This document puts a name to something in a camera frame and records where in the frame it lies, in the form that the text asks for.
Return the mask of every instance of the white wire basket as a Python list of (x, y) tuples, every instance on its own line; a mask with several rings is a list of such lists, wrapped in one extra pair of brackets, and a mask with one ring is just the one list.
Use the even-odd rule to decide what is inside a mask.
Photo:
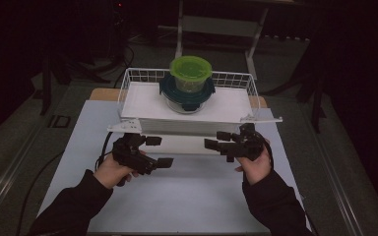
[(157, 135), (210, 136), (236, 133), (243, 123), (279, 122), (261, 119), (260, 97), (250, 74), (213, 72), (216, 93), (195, 114), (179, 114), (166, 105), (158, 82), (167, 69), (129, 68), (118, 95), (120, 123), (109, 131)]

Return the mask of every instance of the black jacket sleeve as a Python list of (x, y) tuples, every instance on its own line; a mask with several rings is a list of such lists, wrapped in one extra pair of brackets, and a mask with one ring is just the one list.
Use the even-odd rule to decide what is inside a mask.
[(28, 235), (86, 235), (91, 219), (103, 208), (112, 192), (87, 170), (78, 186), (61, 191), (38, 216)]
[(305, 212), (295, 193), (274, 170), (260, 182), (250, 186), (244, 180), (243, 193), (250, 212), (273, 236), (310, 236)]

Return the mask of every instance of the green lid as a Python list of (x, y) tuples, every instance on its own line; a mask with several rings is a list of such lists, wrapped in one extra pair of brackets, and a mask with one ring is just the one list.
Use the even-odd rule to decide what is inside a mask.
[(201, 82), (213, 73), (211, 64), (200, 57), (181, 56), (170, 64), (170, 74), (187, 82)]

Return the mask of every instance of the left hand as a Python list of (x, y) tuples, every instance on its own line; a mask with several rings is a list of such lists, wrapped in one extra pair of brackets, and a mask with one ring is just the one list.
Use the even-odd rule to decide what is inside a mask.
[(108, 154), (106, 159), (94, 173), (94, 177), (102, 184), (106, 189), (112, 189), (115, 187), (125, 176), (127, 181), (130, 182), (132, 176), (138, 177), (137, 171), (131, 169), (128, 166), (120, 165), (113, 159), (112, 153)]

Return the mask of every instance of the metal rail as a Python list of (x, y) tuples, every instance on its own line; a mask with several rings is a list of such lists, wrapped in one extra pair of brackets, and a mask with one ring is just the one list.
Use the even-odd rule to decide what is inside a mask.
[(322, 154), (323, 160), (323, 168), (327, 174), (328, 182), (333, 190), (334, 197), (336, 198), (337, 204), (339, 205), (339, 209), (343, 215), (343, 219), (345, 220), (346, 227), (348, 230), (349, 235), (351, 236), (363, 236), (364, 233), (361, 229), (360, 223), (354, 214), (354, 210), (350, 204), (349, 198), (347, 193), (343, 187), (343, 184), (337, 174), (337, 171), (334, 167), (333, 162), (331, 161), (330, 156), (328, 155), (327, 149), (325, 148), (321, 139), (316, 135), (314, 132), (314, 128), (309, 121), (309, 117), (302, 106), (300, 107), (300, 111), (305, 118), (306, 125), (308, 129), (311, 131), (315, 141), (317, 142), (317, 147)]

